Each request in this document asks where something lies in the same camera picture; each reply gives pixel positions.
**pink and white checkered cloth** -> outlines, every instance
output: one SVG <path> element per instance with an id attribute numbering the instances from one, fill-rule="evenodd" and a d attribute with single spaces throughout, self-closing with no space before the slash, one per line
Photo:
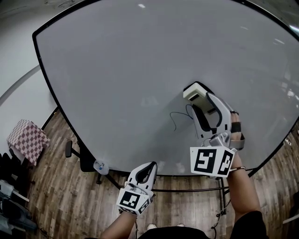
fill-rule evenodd
<path id="1" fill-rule="evenodd" d="M 43 148 L 48 147 L 50 139 L 45 132 L 30 120 L 20 120 L 7 138 L 8 146 L 14 146 L 32 164 L 41 154 Z"/>

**black frame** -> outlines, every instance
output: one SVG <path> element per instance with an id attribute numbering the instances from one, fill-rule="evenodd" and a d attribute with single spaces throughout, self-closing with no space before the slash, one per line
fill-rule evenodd
<path id="1" fill-rule="evenodd" d="M 60 109 L 60 112 L 62 113 L 63 117 L 65 118 L 67 124 L 70 126 L 70 128 L 72 129 L 72 131 L 74 132 L 74 134 L 76 135 L 77 139 L 80 140 L 80 143 L 84 144 L 82 142 L 82 140 L 80 139 L 79 135 L 77 134 L 76 130 L 73 128 L 73 126 L 71 125 L 70 121 L 68 120 L 66 114 L 64 113 L 52 87 L 51 87 L 51 84 L 49 82 L 49 79 L 47 77 L 47 74 L 45 72 L 45 69 L 44 69 L 44 66 L 43 66 L 43 62 L 42 62 L 42 59 L 41 59 L 41 56 L 40 56 L 40 53 L 39 53 L 39 49 L 38 49 L 38 46 L 37 46 L 37 42 L 36 42 L 36 36 L 41 33 L 43 30 L 45 30 L 48 26 L 50 26 L 51 24 L 53 24 L 54 22 L 58 21 L 59 19 L 63 18 L 64 16 L 82 8 L 82 7 L 85 7 L 89 4 L 92 4 L 92 3 L 95 3 L 97 1 L 100 1 L 100 0 L 84 0 L 82 2 L 79 2 L 75 5 L 73 5 L 72 7 L 64 10 L 63 12 L 59 13 L 58 15 L 56 15 L 55 17 L 53 17 L 52 19 L 50 19 L 47 23 L 45 23 L 44 25 L 42 25 L 38 30 L 36 30 L 33 34 L 32 34 L 32 38 L 33 38 L 33 43 L 34 43 L 34 47 L 35 47 L 35 50 L 36 50 L 36 55 L 37 55 L 37 58 L 38 58 L 38 62 L 40 64 L 40 67 L 41 67 L 41 70 L 42 70 L 42 73 L 43 73 L 43 76 L 46 80 L 46 83 L 49 87 L 49 90 L 57 104 L 57 106 L 59 107 Z M 255 11 L 258 11 L 259 13 L 265 15 L 266 17 L 270 18 L 271 20 L 273 20 L 275 23 L 277 23 L 278 25 L 280 25 L 283 29 L 285 29 L 288 33 L 290 33 L 298 42 L 299 42 L 299 36 L 293 32 L 289 26 L 287 26 L 285 23 L 283 23 L 279 18 L 277 18 L 276 16 L 274 16 L 273 14 L 271 14 L 270 12 L 266 11 L 265 9 L 259 7 L 258 5 L 252 3 L 252 2 L 249 2 L 247 0 L 232 0 L 234 2 L 238 2 L 242 5 L 245 5 L 247 7 L 250 7 L 251 9 L 255 10 Z M 296 119 L 296 121 L 294 122 L 292 128 L 290 129 L 290 131 L 288 132 L 288 134 L 291 132 L 291 130 L 294 128 L 297 120 L 299 119 L 299 117 Z M 276 149 L 272 152 L 272 154 L 269 155 L 268 158 L 266 158 L 264 160 L 263 163 L 261 163 L 258 167 L 254 168 L 254 169 L 251 169 L 252 171 L 249 173 L 249 177 L 253 176 L 260 168 L 262 168 L 273 156 L 274 154 L 283 146 L 283 142 L 284 140 L 286 139 L 286 137 L 288 136 L 288 134 L 283 138 L 283 140 L 281 141 L 281 143 L 276 147 Z M 109 181 L 111 181 L 111 183 L 113 183 L 113 185 L 115 185 L 118 189 L 120 189 L 121 187 L 123 187 L 123 185 L 119 185 L 110 175 L 107 175 L 106 176 L 108 178 Z M 223 194 L 223 199 L 224 199 L 224 204 L 225 205 L 225 194 L 227 194 L 229 192 L 229 190 L 226 190 L 224 191 L 225 189 L 228 189 L 228 187 L 224 187 L 223 186 L 223 180 L 221 180 L 221 184 L 222 186 L 221 187 L 218 187 L 218 188 L 212 188 L 212 189 L 198 189 L 198 190 L 153 190 L 153 191 L 157 191 L 157 192 L 199 192 L 199 191 L 211 191 L 211 190 L 221 190 L 222 191 L 222 194 Z"/>

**baseboard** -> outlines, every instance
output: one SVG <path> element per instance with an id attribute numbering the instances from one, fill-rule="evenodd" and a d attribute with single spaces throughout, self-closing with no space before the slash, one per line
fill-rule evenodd
<path id="1" fill-rule="evenodd" d="M 46 120 L 46 122 L 45 122 L 44 125 L 42 126 L 42 130 L 45 129 L 45 127 L 46 127 L 47 124 L 50 122 L 51 118 L 53 117 L 53 115 L 56 113 L 57 110 L 58 110 L 58 106 L 55 108 L 55 110 L 52 112 L 52 114 L 48 117 L 48 119 Z"/>

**wrist strap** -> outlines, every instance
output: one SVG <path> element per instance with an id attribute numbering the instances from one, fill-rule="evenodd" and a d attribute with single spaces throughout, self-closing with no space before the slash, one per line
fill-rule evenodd
<path id="1" fill-rule="evenodd" d="M 246 168 L 244 166 L 241 166 L 241 167 L 237 167 L 237 168 L 234 168 L 234 169 L 230 169 L 229 172 L 234 172 L 234 171 L 237 171 L 237 170 L 240 170 L 240 169 L 246 170 Z"/>

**velcro strap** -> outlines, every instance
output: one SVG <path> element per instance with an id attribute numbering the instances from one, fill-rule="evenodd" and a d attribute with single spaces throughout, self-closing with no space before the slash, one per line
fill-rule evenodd
<path id="1" fill-rule="evenodd" d="M 230 132 L 231 133 L 241 132 L 241 123 L 240 122 L 233 122 Z"/>
<path id="2" fill-rule="evenodd" d="M 230 141 L 229 148 L 235 148 L 236 150 L 241 150 L 244 148 L 244 144 L 245 144 L 245 137 L 242 134 L 240 140 L 231 140 Z"/>

